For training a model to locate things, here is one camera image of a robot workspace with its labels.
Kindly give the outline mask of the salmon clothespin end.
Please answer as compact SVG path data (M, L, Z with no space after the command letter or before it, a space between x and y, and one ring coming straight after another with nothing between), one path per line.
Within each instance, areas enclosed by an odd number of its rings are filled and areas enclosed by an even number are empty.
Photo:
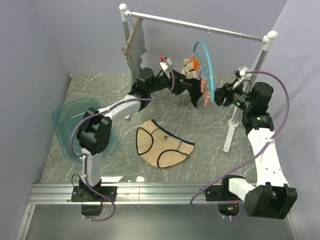
M211 104L211 93L206 92L204 95L204 107L207 108Z

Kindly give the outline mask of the teal clip hanger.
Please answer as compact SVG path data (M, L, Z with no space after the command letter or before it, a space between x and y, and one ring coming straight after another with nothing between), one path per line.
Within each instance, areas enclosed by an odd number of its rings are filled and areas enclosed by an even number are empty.
M211 61L211 56L210 56L210 52L208 50L207 47L207 38L208 35L211 34L211 30L210 30L210 25L208 24L208 30L205 31L205 41L197 41L194 46L193 46L193 53L195 53L195 57L199 60L200 65L202 66L202 78L206 78L207 80L207 86L206 86L206 92L211 93L211 103L213 103L215 101L215 74L214 74L214 68L213 68L213 64ZM199 53L199 51L197 50L198 46L202 46L203 50L204 50L204 56L205 58L203 58L201 56L201 54Z

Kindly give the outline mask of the beige underwear blue trim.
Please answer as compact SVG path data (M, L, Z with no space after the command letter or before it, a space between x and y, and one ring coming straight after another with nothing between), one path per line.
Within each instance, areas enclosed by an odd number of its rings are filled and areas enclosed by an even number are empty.
M144 122L136 130L136 152L151 166L165 169L186 160L195 143L184 140L161 127L154 119Z

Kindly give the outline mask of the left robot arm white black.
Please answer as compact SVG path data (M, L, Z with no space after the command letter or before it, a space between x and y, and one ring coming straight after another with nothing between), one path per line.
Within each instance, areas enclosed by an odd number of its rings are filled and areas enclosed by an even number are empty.
M153 101L152 93L168 89L170 94L177 96L192 87L191 81L174 69L154 74L151 68L144 67L122 100L105 108L88 108L85 111L71 134L69 148L74 157L83 160L79 187L89 201L104 196L100 168L102 153L110 143L113 124L145 109Z

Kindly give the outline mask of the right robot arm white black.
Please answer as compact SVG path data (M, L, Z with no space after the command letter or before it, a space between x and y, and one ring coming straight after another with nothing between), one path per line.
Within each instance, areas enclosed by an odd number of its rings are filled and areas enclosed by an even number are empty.
M274 141L275 127L268 113L273 87L257 82L249 93L243 86L226 83L215 90L215 103L231 104L242 110L242 125L251 144L257 182L252 185L242 176L222 178L220 194L226 200L235 196L244 202L249 217L283 220L298 198L297 190L285 178Z

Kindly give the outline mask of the wooden clothes hanger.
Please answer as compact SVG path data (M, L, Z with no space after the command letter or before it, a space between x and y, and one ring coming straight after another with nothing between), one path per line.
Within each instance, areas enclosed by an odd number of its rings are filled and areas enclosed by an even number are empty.
M126 42L126 46L121 48L121 51L124 53L124 55L131 59L132 53L131 50L133 49L133 43L136 39L137 34L141 32L140 28L142 28L142 19L137 18L133 25L133 29L131 30L131 33L129 34L129 38Z

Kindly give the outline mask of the salmon clothespin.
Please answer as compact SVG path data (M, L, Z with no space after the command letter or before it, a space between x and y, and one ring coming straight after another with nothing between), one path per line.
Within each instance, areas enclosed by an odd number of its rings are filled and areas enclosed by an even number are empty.
M206 88L207 88L207 78L204 77L204 78L202 78L200 80L200 91L201 91L201 93L205 93Z
M190 58L189 58L189 61L192 62L193 59L195 58L195 56L196 56L196 55L195 55L195 53L193 52L193 53L191 54Z

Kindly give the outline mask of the purple clothespin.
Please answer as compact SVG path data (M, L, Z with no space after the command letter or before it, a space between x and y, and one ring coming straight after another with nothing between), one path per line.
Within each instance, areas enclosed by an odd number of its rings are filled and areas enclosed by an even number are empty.
M202 78L202 72L203 72L203 67L199 66L196 69L196 78L197 78L198 81Z

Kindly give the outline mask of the orange clothespin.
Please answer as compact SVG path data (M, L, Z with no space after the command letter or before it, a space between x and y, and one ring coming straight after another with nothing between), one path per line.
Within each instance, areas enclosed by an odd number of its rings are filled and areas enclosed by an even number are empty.
M193 64L193 71L197 71L197 69L201 66L201 64L197 58L194 58L192 60L192 64Z

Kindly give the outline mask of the grey striped garment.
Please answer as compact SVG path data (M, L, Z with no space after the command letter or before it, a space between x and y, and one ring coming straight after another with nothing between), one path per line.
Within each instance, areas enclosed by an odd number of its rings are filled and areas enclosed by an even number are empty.
M143 62L142 55L147 52L143 28L140 28L140 30L141 32L137 34L133 42L133 49L131 50L132 58L129 59L126 57L131 72L131 86L137 82L141 64Z

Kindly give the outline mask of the silver white clothes rack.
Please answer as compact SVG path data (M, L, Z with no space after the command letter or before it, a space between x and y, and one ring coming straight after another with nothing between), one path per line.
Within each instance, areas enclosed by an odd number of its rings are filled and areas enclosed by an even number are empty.
M275 30L269 31L267 33L267 35L257 36L257 35L245 34L243 32L235 32L235 31L220 29L220 28L216 28L216 27L211 27L209 25L201 25L201 24L197 24L197 23L176 20L176 19L171 19L171 18L167 18L167 17L161 17L161 16L155 16L155 15L150 15L150 14L141 13L141 12L135 12L135 11L128 9L128 6L125 3L121 3L119 5L119 10L120 10L120 16L121 16L121 21L123 23L123 28L124 28L126 40L128 40L128 37L129 37L129 25L128 25L129 19L130 19L130 17L134 17L134 18L142 19L142 20L149 20L149 21L153 21L153 22L169 24L169 25L184 27L184 28L188 28L188 29L205 31L206 34L207 33L218 34L218 35L223 35L223 36L228 36L228 37L233 37L233 38L238 38L238 39L245 39L245 40L250 40L250 41L262 43L263 44L262 52L258 58L256 65L255 65L255 70L261 69L268 52L271 50L273 43L275 42L276 38L278 37L278 33ZM239 121L240 121L239 119L240 119L240 110L236 110L236 108L234 108L232 118L229 119L229 121L228 121L229 128L228 128L225 143L223 146L223 151L225 153L228 153L230 151L231 143L232 143L232 140L234 137L235 130L239 126Z

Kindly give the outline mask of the teal plastic basin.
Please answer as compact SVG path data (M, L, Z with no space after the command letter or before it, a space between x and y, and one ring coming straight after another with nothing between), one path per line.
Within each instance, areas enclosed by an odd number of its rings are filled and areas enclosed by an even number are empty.
M76 126L86 117L96 114L101 109L94 98L86 97L71 101L57 108L52 114L52 123L65 157L74 163L81 164L85 148L89 153L98 154L109 151L116 136L111 128L111 120L99 115L86 120L71 137Z

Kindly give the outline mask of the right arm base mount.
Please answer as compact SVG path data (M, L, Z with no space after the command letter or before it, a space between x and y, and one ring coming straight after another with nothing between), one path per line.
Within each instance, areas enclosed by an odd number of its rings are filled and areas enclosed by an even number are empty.
M239 198L231 193L226 186L212 185L205 192L205 200L207 202L232 202L218 204L218 211L225 217L236 217L240 213L239 203L233 203Z

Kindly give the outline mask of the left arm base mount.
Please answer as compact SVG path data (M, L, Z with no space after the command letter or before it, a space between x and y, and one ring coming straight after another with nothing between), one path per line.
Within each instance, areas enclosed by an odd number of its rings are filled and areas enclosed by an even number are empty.
M81 213L85 217L98 217L103 210L103 204L109 203L102 195L109 198L112 202L116 200L116 186L95 186L92 191L86 184L74 186L71 195L72 203L81 203Z

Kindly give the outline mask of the aluminium mounting rail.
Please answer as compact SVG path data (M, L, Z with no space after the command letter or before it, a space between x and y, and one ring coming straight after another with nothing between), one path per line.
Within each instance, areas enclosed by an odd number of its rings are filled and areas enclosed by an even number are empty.
M200 182L117 185L115 207L107 205L102 222L81 217L70 184L35 184L27 201L18 240L301 240L293 212L284 220L229 219L198 196Z

